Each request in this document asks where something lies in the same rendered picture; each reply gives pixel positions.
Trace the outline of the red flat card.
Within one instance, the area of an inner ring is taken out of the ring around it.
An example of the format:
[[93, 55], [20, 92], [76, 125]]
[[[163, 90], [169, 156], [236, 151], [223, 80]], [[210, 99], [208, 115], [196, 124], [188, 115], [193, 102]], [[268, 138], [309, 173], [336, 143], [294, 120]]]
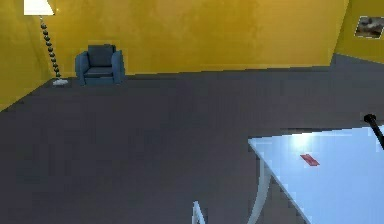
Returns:
[[309, 154], [302, 154], [301, 158], [308, 163], [309, 166], [318, 166], [319, 162], [315, 160], [311, 155]]

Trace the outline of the pale blue table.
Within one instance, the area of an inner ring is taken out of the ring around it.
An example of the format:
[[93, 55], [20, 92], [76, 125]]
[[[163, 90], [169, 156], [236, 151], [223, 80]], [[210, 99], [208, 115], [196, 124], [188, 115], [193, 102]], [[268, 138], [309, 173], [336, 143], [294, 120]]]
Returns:
[[[307, 224], [384, 224], [384, 150], [369, 127], [251, 138], [260, 159], [255, 224], [275, 180]], [[309, 166], [309, 154], [319, 162]]]

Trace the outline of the white shade beaded floor lamp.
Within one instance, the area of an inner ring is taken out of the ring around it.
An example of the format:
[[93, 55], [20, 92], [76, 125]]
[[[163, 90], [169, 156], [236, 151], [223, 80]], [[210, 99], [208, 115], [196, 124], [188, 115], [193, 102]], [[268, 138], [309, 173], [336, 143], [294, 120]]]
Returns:
[[59, 65], [57, 64], [56, 54], [54, 53], [53, 44], [49, 36], [48, 27], [44, 22], [44, 16], [53, 16], [55, 14], [52, 6], [48, 0], [23, 0], [23, 15], [24, 16], [38, 16], [40, 21], [40, 28], [43, 34], [45, 45], [47, 46], [48, 55], [52, 63], [52, 68], [55, 73], [55, 79], [52, 82], [53, 86], [64, 86], [68, 83], [63, 79], [60, 74]]

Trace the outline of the framed picture on wall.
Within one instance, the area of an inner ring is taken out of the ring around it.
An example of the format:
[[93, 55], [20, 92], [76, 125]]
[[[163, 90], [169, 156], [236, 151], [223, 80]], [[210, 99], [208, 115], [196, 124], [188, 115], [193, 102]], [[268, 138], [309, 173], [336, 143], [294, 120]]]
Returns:
[[384, 17], [361, 16], [359, 18], [355, 36], [379, 39], [384, 31]]

